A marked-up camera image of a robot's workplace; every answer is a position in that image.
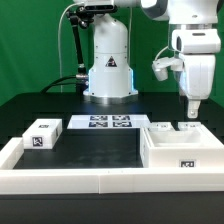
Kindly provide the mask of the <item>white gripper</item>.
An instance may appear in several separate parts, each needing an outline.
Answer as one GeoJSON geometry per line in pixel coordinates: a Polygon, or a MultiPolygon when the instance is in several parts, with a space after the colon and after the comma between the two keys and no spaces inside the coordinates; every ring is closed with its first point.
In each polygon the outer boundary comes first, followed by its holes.
{"type": "Polygon", "coordinates": [[[200,100],[211,93],[215,54],[221,49],[221,40],[216,29],[176,29],[172,32],[171,46],[183,62],[179,86],[189,98],[187,116],[196,119],[200,100]]]}

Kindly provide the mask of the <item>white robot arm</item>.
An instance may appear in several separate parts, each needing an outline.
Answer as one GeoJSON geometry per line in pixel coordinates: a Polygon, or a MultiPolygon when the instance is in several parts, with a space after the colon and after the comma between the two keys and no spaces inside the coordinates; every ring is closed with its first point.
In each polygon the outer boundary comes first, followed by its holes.
{"type": "Polygon", "coordinates": [[[166,22],[170,56],[151,58],[159,81],[172,72],[188,100],[187,117],[198,117],[210,96],[221,39],[216,25],[224,0],[73,0],[82,26],[93,30],[92,65],[84,97],[101,104],[123,103],[139,94],[135,71],[161,33],[151,23],[166,22]]]}

